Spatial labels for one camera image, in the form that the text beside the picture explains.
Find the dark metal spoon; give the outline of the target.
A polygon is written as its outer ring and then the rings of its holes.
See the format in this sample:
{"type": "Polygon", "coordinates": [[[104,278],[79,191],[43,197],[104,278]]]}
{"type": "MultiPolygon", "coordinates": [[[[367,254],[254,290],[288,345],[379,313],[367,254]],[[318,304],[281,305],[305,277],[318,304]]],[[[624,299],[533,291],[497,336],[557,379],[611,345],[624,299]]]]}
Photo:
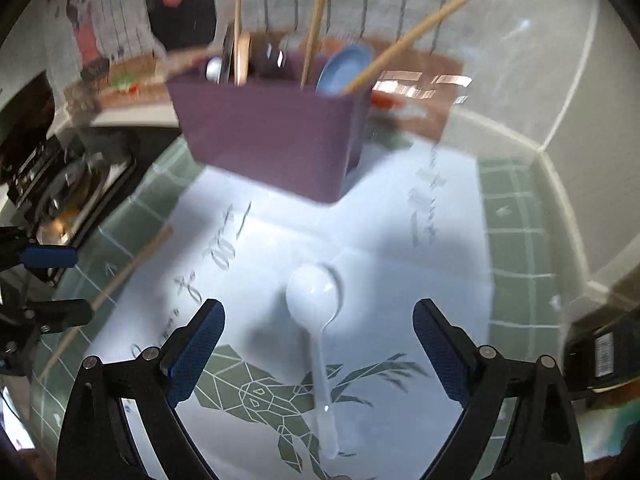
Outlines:
{"type": "Polygon", "coordinates": [[[250,37],[248,73],[251,77],[269,80],[291,80],[291,63],[288,54],[277,38],[269,35],[250,37]]]}

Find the green white checked table mat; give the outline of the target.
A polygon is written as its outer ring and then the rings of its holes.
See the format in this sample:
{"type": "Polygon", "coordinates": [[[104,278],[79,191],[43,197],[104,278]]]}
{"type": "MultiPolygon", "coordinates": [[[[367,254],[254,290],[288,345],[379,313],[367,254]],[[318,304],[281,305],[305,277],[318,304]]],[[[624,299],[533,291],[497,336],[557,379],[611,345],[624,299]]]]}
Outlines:
{"type": "Polygon", "coordinates": [[[394,136],[369,142],[345,196],[320,206],[205,168],[174,142],[58,286],[58,298],[95,300],[164,226],[174,228],[40,382],[60,342],[43,339],[32,436],[55,456],[86,356],[133,358],[216,298],[226,327],[178,413],[219,477],[418,478],[460,408],[413,333],[417,301],[430,298],[509,358],[559,351],[560,300],[531,166],[525,155],[473,157],[394,136]],[[318,447],[306,337],[285,303],[306,263],[332,269],[344,294],[324,334],[341,445],[333,460],[318,447]]]}

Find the light blue plastic spoon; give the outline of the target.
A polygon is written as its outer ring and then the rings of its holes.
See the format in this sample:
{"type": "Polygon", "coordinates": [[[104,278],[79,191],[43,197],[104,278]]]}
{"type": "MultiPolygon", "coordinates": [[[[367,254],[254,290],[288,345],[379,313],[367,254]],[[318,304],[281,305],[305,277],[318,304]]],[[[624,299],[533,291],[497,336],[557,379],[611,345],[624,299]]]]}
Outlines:
{"type": "Polygon", "coordinates": [[[316,84],[316,92],[322,96],[339,96],[373,59],[374,51],[366,44],[349,44],[326,62],[316,84]]]}

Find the black gas stove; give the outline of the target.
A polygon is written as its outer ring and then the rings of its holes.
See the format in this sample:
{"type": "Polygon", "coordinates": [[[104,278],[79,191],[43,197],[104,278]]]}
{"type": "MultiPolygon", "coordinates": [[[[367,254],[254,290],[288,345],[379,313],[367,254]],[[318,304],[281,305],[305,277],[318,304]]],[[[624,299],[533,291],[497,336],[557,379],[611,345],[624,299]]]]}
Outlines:
{"type": "Polygon", "coordinates": [[[137,167],[138,142],[122,129],[68,128],[6,170],[2,226],[43,245],[78,248],[137,167]]]}

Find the white plastic spoon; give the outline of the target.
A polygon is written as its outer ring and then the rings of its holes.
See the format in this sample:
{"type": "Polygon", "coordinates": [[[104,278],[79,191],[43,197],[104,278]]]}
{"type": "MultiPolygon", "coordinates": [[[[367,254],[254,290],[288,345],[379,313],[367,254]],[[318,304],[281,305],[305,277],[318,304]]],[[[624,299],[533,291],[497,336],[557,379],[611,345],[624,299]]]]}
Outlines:
{"type": "Polygon", "coordinates": [[[340,452],[340,444],[322,351],[322,337],[340,312],[340,290],[326,266],[304,264],[288,280],[285,300],[291,318],[308,335],[319,446],[322,453],[333,460],[340,452]]]}

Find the brown wooden spoon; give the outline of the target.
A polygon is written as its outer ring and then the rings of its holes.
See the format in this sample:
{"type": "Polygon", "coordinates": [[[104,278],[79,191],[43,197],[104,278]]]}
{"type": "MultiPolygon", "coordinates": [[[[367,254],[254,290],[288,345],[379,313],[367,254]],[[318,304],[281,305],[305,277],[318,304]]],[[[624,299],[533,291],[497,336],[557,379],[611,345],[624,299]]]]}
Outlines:
{"type": "Polygon", "coordinates": [[[242,86],[246,83],[250,65],[250,33],[242,32],[234,47],[234,83],[242,86]]]}

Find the purple plastic utensil holder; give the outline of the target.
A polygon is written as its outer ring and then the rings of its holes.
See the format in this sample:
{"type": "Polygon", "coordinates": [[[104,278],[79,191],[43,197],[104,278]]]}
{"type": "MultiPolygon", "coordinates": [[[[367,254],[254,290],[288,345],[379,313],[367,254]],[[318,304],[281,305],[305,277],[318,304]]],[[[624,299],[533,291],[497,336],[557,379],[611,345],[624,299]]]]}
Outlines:
{"type": "Polygon", "coordinates": [[[360,161],[371,93],[324,96],[299,85],[303,57],[288,56],[281,79],[215,84],[198,66],[167,88],[193,158],[333,204],[360,161]]]}

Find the small white head metal spoon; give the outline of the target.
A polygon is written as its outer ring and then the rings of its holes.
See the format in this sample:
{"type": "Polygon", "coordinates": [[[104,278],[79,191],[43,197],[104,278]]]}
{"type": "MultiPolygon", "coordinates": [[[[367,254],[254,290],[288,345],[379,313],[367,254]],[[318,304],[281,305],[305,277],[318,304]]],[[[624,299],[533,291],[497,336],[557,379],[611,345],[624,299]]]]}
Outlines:
{"type": "Polygon", "coordinates": [[[214,56],[207,61],[205,66],[205,78],[209,81],[218,82],[222,72],[222,58],[220,56],[214,56]]]}

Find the wooden chopstick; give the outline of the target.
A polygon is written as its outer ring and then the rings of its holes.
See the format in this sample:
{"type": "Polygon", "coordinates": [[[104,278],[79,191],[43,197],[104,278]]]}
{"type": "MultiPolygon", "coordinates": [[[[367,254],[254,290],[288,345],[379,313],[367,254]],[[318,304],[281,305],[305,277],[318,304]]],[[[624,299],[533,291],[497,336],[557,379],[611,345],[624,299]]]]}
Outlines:
{"type": "MultiPolygon", "coordinates": [[[[111,279],[105,288],[100,291],[99,295],[91,304],[91,311],[96,312],[99,310],[102,304],[104,304],[108,297],[111,296],[111,293],[118,289],[119,286],[126,281],[126,279],[129,278],[139,266],[142,265],[142,263],[149,260],[149,258],[151,258],[152,255],[154,255],[163,246],[163,244],[172,237],[172,234],[174,234],[174,228],[170,224],[168,224],[168,226],[164,226],[163,229],[158,232],[157,236],[146,244],[140,252],[138,252],[137,255],[135,255],[134,258],[132,258],[126,266],[111,279]]],[[[64,335],[58,343],[58,346],[53,351],[52,356],[47,360],[42,372],[39,374],[38,379],[40,382],[43,382],[48,377],[52,366],[60,359],[66,348],[72,343],[79,332],[80,327],[75,326],[64,335]]]]}
{"type": "Polygon", "coordinates": [[[242,0],[234,0],[233,17],[233,63],[238,62],[239,40],[242,30],[242,0]]]}
{"type": "Polygon", "coordinates": [[[311,71],[311,65],[312,62],[314,62],[314,55],[316,54],[318,48],[320,26],[325,6],[326,0],[314,0],[314,8],[312,9],[309,32],[306,41],[303,70],[300,74],[299,88],[301,89],[305,88],[307,85],[307,81],[311,71]]]}
{"type": "Polygon", "coordinates": [[[396,60],[401,53],[411,48],[420,38],[422,38],[432,28],[442,22],[449,15],[457,12],[462,6],[465,6],[471,0],[451,0],[444,4],[435,13],[424,18],[422,22],[417,24],[401,36],[396,42],[391,44],[386,50],[378,55],[363,71],[353,79],[342,91],[342,95],[354,93],[373,80],[373,78],[385,70],[388,64],[396,60]]]}

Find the dark soy sauce bottle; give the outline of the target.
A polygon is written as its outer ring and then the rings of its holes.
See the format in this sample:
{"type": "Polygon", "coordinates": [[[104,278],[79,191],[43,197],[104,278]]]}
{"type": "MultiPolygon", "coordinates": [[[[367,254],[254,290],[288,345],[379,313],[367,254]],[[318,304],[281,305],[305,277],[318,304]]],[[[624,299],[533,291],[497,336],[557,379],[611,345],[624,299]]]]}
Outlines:
{"type": "Polygon", "coordinates": [[[639,307],[606,304],[573,324],[563,349],[563,375],[574,399],[639,378],[639,307]]]}

